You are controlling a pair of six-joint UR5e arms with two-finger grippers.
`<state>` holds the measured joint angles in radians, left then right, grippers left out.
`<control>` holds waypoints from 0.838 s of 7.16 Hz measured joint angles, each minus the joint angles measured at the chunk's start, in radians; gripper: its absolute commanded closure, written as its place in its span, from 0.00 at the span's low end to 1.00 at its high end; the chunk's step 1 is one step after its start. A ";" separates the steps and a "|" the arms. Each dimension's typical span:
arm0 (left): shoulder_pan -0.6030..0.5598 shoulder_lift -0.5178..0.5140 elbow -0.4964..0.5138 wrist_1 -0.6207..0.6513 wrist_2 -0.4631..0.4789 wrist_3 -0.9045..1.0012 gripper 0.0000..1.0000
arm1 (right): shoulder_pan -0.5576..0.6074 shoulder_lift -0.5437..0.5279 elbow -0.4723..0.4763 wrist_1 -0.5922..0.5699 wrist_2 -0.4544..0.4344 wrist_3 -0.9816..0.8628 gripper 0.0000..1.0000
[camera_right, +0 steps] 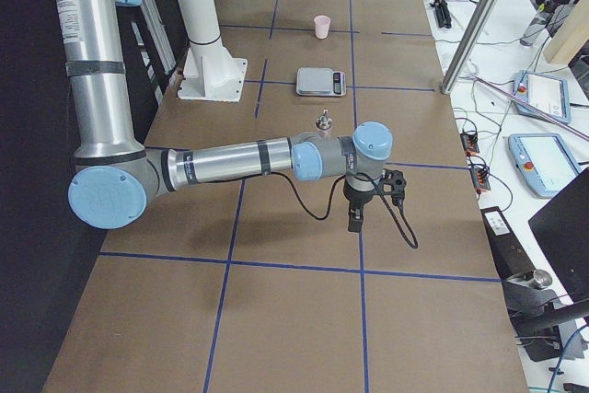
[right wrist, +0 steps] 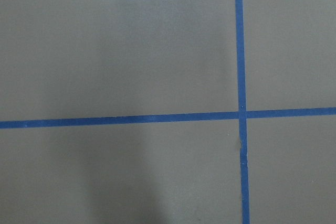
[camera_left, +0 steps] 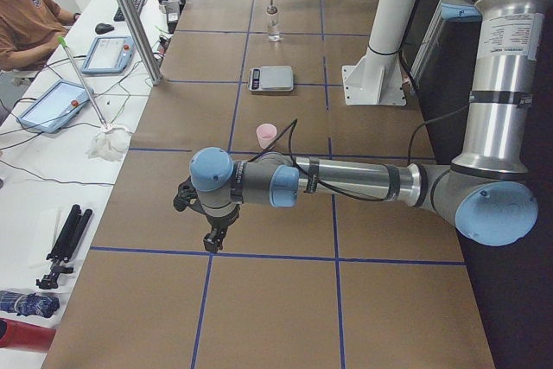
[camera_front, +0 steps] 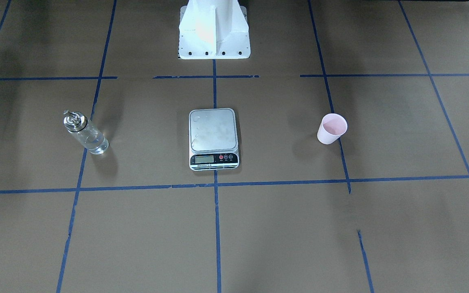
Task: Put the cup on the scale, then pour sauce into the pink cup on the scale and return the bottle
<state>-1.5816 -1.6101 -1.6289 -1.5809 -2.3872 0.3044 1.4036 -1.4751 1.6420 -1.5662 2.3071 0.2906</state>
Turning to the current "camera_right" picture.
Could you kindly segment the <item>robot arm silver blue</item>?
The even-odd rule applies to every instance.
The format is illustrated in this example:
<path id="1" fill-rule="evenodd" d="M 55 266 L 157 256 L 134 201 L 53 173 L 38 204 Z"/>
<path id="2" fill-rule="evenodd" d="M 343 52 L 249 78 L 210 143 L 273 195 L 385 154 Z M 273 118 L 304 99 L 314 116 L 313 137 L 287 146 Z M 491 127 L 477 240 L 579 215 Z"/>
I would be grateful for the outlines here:
<path id="1" fill-rule="evenodd" d="M 401 196 L 402 179 L 385 167 L 392 133 L 374 121 L 337 138 L 301 133 L 196 151 L 143 146 L 133 132 L 118 0 L 55 1 L 81 140 L 68 201 L 85 223 L 116 229 L 139 218 L 154 198 L 188 185 L 281 175 L 342 183 L 348 228 L 358 232 L 374 196 L 383 202 Z"/>

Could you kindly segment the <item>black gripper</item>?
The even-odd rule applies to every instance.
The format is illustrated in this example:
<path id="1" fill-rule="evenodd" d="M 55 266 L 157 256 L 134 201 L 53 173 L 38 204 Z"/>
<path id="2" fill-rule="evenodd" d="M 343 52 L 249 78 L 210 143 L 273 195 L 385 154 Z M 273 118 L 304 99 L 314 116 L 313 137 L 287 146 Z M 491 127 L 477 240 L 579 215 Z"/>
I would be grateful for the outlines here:
<path id="1" fill-rule="evenodd" d="M 375 187 L 369 180 L 346 178 L 343 193 L 349 202 L 348 231 L 361 232 L 364 224 L 364 205 L 372 201 Z"/>

